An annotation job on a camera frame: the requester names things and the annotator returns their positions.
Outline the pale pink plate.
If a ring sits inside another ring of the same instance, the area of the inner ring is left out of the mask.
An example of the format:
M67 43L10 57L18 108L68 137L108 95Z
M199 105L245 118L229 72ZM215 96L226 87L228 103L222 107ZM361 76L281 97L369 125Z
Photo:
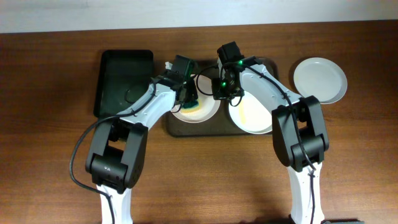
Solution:
M186 123L201 123L213 117L218 111L221 101L214 100L213 96L206 96L197 90L198 104L191 108L180 108L176 105L171 112L177 119Z

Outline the green and yellow sponge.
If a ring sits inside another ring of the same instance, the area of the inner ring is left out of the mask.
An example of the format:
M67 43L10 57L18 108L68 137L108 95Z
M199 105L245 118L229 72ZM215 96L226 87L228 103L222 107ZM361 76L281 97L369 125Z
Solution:
M182 113L192 113L194 111L198 111L200 109L199 100L193 100L186 102L182 105L181 112Z

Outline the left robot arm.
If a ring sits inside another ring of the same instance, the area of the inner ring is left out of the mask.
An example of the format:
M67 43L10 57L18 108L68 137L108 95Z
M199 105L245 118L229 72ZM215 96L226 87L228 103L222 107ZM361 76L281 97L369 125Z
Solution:
M150 128L175 106L197 98L191 72L165 70L133 104L88 128L94 135L85 170L100 195L102 223L133 222L132 188L144 167Z

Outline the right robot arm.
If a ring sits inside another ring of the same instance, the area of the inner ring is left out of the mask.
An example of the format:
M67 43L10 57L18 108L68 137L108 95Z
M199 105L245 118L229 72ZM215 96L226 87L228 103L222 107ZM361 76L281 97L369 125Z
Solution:
M320 102L292 93L257 58L218 62L212 81L217 100L252 94L272 116L272 143L287 168L292 193L291 223L325 223L320 171L329 139Z

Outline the cream white plate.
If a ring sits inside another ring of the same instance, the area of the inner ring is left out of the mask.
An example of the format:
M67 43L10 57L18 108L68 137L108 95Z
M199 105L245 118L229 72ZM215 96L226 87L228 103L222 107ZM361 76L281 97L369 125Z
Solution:
M233 123L250 134L267 134L272 131L271 113L248 92L244 96L232 99L228 105L229 116Z

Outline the light grey plate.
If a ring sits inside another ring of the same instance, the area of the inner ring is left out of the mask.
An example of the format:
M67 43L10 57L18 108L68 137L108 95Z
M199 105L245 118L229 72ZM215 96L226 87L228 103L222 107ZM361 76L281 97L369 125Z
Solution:
M348 89L347 77L342 68L321 57L302 60L294 70L293 81L302 96L314 96L321 104L341 100Z

